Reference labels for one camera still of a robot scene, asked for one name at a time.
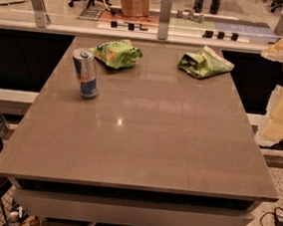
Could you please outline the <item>grey table drawer unit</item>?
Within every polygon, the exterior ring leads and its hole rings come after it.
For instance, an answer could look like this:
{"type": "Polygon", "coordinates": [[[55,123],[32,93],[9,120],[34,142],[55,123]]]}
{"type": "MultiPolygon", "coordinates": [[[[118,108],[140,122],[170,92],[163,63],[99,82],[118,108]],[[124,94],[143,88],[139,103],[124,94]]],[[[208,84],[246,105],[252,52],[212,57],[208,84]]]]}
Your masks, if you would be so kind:
{"type": "Polygon", "coordinates": [[[249,211],[18,188],[14,200],[43,226],[247,226],[249,211]]]}

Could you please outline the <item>silver blue energy drink can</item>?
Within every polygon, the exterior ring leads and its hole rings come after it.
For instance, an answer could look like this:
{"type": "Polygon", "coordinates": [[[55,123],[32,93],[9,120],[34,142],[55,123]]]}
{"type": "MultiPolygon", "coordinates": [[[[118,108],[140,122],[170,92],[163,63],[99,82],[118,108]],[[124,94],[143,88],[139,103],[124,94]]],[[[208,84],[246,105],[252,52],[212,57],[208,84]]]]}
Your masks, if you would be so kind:
{"type": "Polygon", "coordinates": [[[74,51],[72,56],[82,98],[94,99],[99,91],[93,53],[90,49],[80,48],[74,51]]]}

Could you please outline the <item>green rice chip bag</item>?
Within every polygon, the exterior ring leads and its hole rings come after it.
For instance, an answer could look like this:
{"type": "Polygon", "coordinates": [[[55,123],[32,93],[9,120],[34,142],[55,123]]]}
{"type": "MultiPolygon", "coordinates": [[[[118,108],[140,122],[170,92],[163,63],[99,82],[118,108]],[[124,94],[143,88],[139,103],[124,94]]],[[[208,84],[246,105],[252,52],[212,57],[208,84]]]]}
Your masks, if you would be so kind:
{"type": "Polygon", "coordinates": [[[91,48],[96,59],[115,70],[132,67],[143,56],[142,51],[131,40],[110,41],[91,48]]]}

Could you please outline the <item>left metal glass post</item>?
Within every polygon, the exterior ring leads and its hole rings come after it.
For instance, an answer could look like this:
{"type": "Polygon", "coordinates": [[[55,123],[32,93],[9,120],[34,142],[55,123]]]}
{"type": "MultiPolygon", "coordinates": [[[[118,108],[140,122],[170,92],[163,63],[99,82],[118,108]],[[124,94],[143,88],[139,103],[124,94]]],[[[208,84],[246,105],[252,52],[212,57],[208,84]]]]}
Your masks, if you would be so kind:
{"type": "Polygon", "coordinates": [[[46,12],[44,0],[30,0],[32,3],[35,23],[38,28],[45,29],[50,24],[50,17],[46,12]]]}

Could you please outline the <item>middle metal glass post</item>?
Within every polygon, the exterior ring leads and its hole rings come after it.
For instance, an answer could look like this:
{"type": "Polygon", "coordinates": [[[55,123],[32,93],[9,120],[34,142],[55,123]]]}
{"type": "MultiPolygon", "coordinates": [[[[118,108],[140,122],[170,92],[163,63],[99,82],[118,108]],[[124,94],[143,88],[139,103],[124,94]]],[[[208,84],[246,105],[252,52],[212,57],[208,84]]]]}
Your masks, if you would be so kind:
{"type": "Polygon", "coordinates": [[[160,13],[158,15],[157,38],[166,40],[168,37],[169,18],[171,16],[172,0],[161,0],[160,13]]]}

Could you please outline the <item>green chip bag right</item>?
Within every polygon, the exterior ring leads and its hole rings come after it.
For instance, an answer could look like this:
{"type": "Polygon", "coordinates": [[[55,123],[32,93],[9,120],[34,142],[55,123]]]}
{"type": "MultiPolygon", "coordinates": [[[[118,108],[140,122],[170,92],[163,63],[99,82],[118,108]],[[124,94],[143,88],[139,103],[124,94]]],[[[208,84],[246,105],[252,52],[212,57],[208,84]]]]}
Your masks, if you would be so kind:
{"type": "Polygon", "coordinates": [[[218,76],[229,73],[234,65],[217,55],[211,48],[204,46],[196,53],[184,53],[178,62],[178,66],[187,74],[196,79],[218,76]]]}

